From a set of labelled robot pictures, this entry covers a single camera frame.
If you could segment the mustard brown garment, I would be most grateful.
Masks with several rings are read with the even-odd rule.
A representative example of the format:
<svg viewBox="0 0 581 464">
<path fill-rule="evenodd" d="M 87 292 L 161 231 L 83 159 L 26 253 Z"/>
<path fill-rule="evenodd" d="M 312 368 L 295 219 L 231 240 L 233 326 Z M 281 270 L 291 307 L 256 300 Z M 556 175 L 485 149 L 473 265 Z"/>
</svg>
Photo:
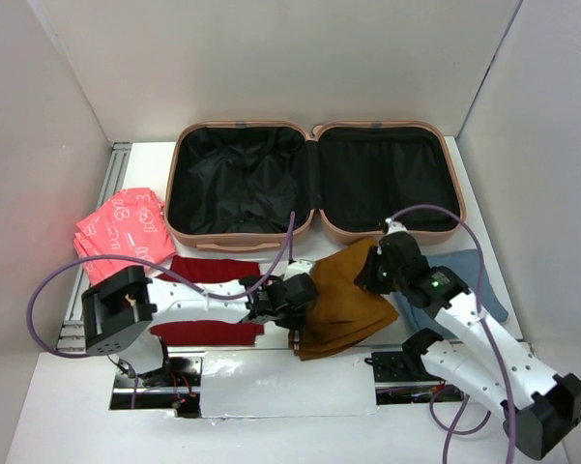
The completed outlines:
<svg viewBox="0 0 581 464">
<path fill-rule="evenodd" d="M 312 278 L 318 300 L 305 326 L 288 335 L 289 347 L 300 360 L 338 354 L 397 320 L 398 312 L 388 300 L 354 283 L 375 245 L 373 239 L 361 239 L 315 263 Z"/>
</svg>

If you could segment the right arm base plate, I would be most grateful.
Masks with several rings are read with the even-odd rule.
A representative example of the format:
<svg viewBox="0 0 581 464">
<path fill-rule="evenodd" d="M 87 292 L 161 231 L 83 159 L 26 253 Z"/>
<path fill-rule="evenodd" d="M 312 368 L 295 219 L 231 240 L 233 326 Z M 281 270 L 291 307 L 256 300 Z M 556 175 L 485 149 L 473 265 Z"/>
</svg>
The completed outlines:
<svg viewBox="0 0 581 464">
<path fill-rule="evenodd" d="M 436 401 L 462 400 L 459 389 L 448 390 L 444 380 L 427 373 L 402 351 L 372 352 L 363 362 L 372 369 L 376 404 L 379 406 L 427 404 L 442 390 L 446 391 Z"/>
</svg>

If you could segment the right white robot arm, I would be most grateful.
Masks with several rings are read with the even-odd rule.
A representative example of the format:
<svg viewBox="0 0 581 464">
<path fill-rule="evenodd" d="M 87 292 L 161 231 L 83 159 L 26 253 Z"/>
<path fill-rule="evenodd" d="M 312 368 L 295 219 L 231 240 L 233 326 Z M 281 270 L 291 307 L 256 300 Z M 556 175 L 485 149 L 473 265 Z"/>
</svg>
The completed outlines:
<svg viewBox="0 0 581 464">
<path fill-rule="evenodd" d="M 540 461 L 581 422 L 581 380 L 559 374 L 524 348 L 452 269 L 432 266 L 416 239 L 388 218 L 355 279 L 373 294 L 397 293 L 453 334 L 425 328 L 408 338 L 402 366 L 453 384 L 501 420 L 512 446 Z"/>
</svg>

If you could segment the coral pink patterned garment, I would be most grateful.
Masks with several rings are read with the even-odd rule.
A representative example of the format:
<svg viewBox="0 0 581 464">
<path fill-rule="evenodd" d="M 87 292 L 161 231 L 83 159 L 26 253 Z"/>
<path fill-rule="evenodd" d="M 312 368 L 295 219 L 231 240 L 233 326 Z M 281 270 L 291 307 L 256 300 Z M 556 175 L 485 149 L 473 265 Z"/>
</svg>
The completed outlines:
<svg viewBox="0 0 581 464">
<path fill-rule="evenodd" d="M 118 192 L 125 196 L 130 212 L 128 220 L 119 224 L 119 237 L 129 250 L 107 255 L 130 256 L 156 264 L 172 258 L 177 250 L 163 219 L 164 203 L 149 188 Z"/>
</svg>

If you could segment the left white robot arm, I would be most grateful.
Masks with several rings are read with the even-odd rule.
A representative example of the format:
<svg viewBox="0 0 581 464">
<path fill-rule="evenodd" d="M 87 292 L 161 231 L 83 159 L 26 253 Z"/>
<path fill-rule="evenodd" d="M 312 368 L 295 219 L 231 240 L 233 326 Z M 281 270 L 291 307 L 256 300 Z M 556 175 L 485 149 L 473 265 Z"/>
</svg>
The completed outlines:
<svg viewBox="0 0 581 464">
<path fill-rule="evenodd" d="M 132 377 L 151 386 L 170 377 L 166 344 L 152 328 L 168 323 L 274 323 L 291 331 L 305 326 L 318 299 L 315 263 L 291 261 L 282 276 L 245 277 L 190 284 L 145 276 L 129 266 L 82 294 L 86 354 L 116 355 Z"/>
</svg>

